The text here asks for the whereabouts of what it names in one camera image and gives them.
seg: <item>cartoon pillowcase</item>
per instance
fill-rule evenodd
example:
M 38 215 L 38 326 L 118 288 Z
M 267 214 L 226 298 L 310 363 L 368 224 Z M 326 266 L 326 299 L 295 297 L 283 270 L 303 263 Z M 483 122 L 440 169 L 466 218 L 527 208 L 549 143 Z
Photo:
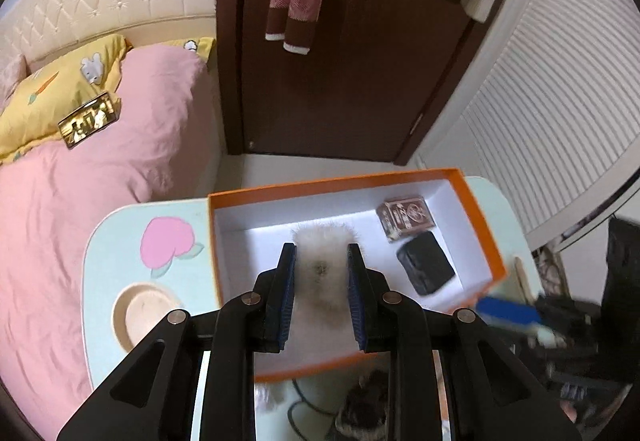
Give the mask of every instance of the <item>cartoon pillowcase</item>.
M 169 40 L 163 42 L 166 46 L 181 46 L 184 49 L 193 51 L 197 55 L 207 62 L 209 60 L 209 54 L 216 45 L 216 39 L 212 36 L 201 36 L 197 38 L 184 38 L 182 40 Z
M 70 51 L 25 78 L 0 115 L 0 163 L 31 148 L 59 140 L 58 123 L 78 107 L 120 83 L 120 61 L 130 45 L 119 34 Z

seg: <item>pink heart decal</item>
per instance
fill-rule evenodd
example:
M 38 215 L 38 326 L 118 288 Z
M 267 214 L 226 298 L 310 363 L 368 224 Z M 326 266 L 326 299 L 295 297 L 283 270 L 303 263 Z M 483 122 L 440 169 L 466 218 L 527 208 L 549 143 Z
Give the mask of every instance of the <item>pink heart decal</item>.
M 149 269 L 168 268 L 174 257 L 189 253 L 195 245 L 193 228 L 178 217 L 156 217 L 146 225 L 140 242 L 140 258 Z

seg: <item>small table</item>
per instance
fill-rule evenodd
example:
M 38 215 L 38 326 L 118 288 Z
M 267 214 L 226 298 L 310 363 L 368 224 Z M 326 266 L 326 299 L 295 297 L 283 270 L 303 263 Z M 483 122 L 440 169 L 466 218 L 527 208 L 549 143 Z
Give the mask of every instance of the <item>small table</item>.
M 466 181 L 484 212 L 505 266 L 510 269 L 514 258 L 521 258 L 532 293 L 543 293 L 529 246 L 507 199 L 486 179 L 467 177 Z M 93 388 L 126 356 L 111 320 L 114 302 L 122 290 L 134 283 L 153 281 L 167 288 L 192 315 L 219 309 L 222 302 L 211 259 L 206 198 L 126 206 L 103 219 L 88 242 L 82 281 L 82 329 Z M 508 289 L 498 284 L 492 293 L 505 295 L 505 291 Z M 200 382 L 204 381 L 207 365 L 208 356 L 202 363 Z M 307 379 L 309 385 L 314 377 Z M 198 386 L 196 395 L 194 441 L 200 430 L 202 387 Z M 286 421 L 287 408 L 294 400 L 295 395 L 289 392 L 286 403 L 276 411 L 257 417 L 259 440 L 297 439 Z M 302 430 L 305 422 L 302 418 Z

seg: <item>white wardrobe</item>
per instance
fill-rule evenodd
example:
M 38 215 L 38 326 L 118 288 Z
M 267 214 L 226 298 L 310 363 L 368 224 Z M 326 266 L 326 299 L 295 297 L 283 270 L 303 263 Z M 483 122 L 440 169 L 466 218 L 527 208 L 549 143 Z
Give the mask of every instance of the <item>white wardrobe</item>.
M 413 158 L 490 179 L 533 249 L 640 166 L 640 12 L 632 0 L 506 0 Z

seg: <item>orange box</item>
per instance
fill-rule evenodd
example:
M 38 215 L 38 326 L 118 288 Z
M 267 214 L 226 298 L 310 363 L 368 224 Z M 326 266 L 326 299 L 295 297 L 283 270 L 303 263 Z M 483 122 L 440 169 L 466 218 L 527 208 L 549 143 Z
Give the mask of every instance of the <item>orange box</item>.
M 433 233 L 456 276 L 429 296 L 418 296 L 396 258 L 404 241 L 389 243 L 376 214 L 385 200 L 424 197 L 435 221 Z M 390 172 L 326 179 L 209 196 L 214 276 L 222 302 L 254 286 L 258 273 L 277 265 L 282 245 L 296 227 L 347 224 L 355 231 L 368 267 L 381 271 L 391 289 L 426 309 L 455 309 L 506 276 L 484 215 L 457 169 Z M 278 355 L 256 353 L 255 379 L 268 381 L 316 373 L 362 355 L 351 322 L 342 328 L 312 328 L 291 322 L 289 341 Z

